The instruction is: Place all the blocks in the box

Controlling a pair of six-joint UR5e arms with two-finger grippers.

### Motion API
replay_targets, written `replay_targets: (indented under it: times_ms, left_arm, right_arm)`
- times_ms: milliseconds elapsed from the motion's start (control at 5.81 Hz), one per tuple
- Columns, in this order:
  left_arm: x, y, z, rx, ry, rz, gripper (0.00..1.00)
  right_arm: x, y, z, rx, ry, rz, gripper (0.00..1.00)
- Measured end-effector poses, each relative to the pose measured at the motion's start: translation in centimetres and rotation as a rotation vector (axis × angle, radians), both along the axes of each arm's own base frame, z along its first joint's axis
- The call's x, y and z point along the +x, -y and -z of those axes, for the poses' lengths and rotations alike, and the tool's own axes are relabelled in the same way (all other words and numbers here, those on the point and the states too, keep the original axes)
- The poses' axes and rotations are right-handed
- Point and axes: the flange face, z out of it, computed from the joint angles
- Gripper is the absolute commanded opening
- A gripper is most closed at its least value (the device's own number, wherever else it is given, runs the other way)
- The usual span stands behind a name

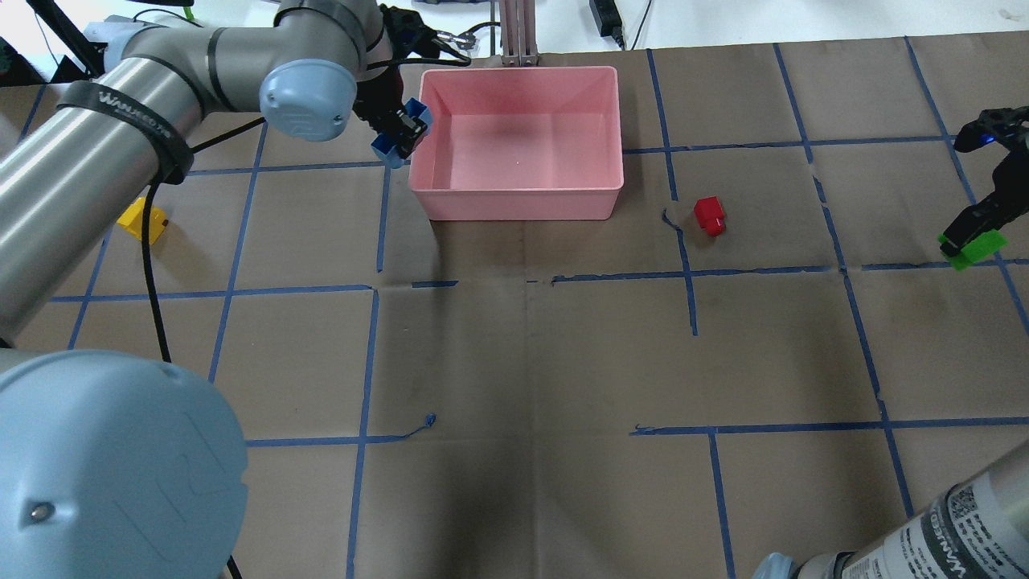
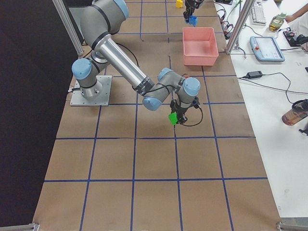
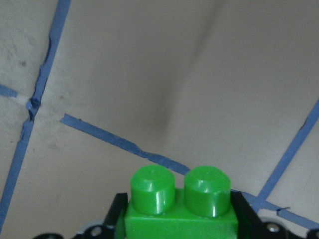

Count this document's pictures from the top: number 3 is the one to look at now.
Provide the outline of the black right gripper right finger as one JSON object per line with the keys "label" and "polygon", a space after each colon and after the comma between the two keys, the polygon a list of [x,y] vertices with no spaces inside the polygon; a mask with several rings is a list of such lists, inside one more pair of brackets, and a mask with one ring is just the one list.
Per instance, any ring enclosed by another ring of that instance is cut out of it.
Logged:
{"label": "black right gripper right finger", "polygon": [[231,192],[231,203],[238,219],[239,239],[261,239],[262,221],[241,192]]}

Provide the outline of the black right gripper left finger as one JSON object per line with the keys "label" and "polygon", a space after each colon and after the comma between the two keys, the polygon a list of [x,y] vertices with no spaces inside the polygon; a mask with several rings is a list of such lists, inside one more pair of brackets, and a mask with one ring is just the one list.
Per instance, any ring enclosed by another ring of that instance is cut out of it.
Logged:
{"label": "black right gripper left finger", "polygon": [[111,203],[103,225],[106,228],[115,228],[128,207],[128,193],[117,193]]}

